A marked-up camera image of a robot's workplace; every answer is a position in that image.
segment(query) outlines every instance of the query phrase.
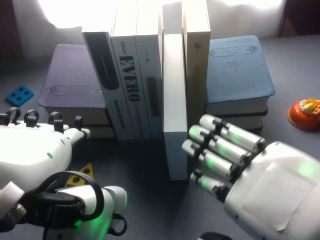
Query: yellow triangle block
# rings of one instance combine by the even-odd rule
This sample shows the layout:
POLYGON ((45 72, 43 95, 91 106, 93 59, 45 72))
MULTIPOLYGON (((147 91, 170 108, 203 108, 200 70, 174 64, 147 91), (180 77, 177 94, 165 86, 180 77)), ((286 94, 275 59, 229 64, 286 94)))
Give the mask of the yellow triangle block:
MULTIPOLYGON (((89 163, 86 166, 84 166, 84 168, 82 168, 80 171, 80 173, 84 173, 87 174, 88 176, 90 176, 91 178, 94 178, 94 171, 92 170, 92 164, 89 163)), ((83 180, 82 178, 78 177, 78 176, 72 176, 67 182, 66 184, 70 187, 70 186, 82 186, 85 185, 85 180, 83 180)))

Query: beige book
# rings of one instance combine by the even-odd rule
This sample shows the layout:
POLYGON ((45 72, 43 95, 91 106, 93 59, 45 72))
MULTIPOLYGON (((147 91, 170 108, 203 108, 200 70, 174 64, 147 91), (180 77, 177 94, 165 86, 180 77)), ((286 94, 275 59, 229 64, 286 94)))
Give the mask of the beige book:
POLYGON ((182 2, 182 29, 186 65, 187 122, 198 124, 205 113, 210 22, 206 0, 182 2))

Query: blue dice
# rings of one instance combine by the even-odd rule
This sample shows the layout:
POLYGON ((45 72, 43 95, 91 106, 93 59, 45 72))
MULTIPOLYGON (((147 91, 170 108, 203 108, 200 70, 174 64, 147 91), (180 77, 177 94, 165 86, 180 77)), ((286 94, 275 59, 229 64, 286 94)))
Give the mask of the blue dice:
POLYGON ((6 96, 6 99, 15 107, 20 107, 34 96, 34 92, 24 85, 18 86, 6 96))

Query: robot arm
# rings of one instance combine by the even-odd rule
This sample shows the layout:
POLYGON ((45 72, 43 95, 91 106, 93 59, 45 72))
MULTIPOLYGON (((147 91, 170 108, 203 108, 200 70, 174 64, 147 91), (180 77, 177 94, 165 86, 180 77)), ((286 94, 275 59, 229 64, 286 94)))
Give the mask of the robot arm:
POLYGON ((58 112, 49 116, 48 124, 38 123, 36 110, 27 111, 23 121, 18 121, 20 115, 15 107, 0 114, 0 232, 29 223, 44 227, 45 240, 122 235, 127 229, 126 191, 117 186, 101 188, 84 173, 65 171, 74 146, 90 137, 81 117, 69 128, 58 112), (87 185, 65 188, 71 175, 87 185), (123 228, 116 231, 120 221, 123 228))
POLYGON ((266 140, 204 115, 182 148, 221 180, 195 170, 191 180, 224 203, 257 240, 320 239, 320 164, 282 142, 266 140))

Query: dark table surface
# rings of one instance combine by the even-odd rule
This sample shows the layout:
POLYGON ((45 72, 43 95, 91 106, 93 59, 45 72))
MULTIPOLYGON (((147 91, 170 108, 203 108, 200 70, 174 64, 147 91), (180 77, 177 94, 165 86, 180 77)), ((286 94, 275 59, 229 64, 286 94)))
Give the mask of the dark table surface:
MULTIPOLYGON (((292 126, 287 119, 290 106, 305 98, 320 99, 320 35, 261 40, 276 93, 268 101, 260 135, 269 142, 282 141, 319 159, 319 132, 292 126)), ((40 122, 48 120, 38 98, 46 79, 50 59, 0 63, 0 113, 11 107, 6 95, 20 84, 35 93, 21 106, 24 113, 37 109, 40 122)), ((213 231, 234 240, 252 239, 224 212, 223 205, 187 182, 168 181, 162 141, 134 141, 117 144, 112 140, 89 140, 86 151, 72 162, 73 170, 92 163, 94 178, 101 186, 120 186, 128 193, 125 217, 127 232, 110 240, 196 240, 213 231)), ((1 233, 1 240, 39 240, 42 228, 18 225, 1 233)))

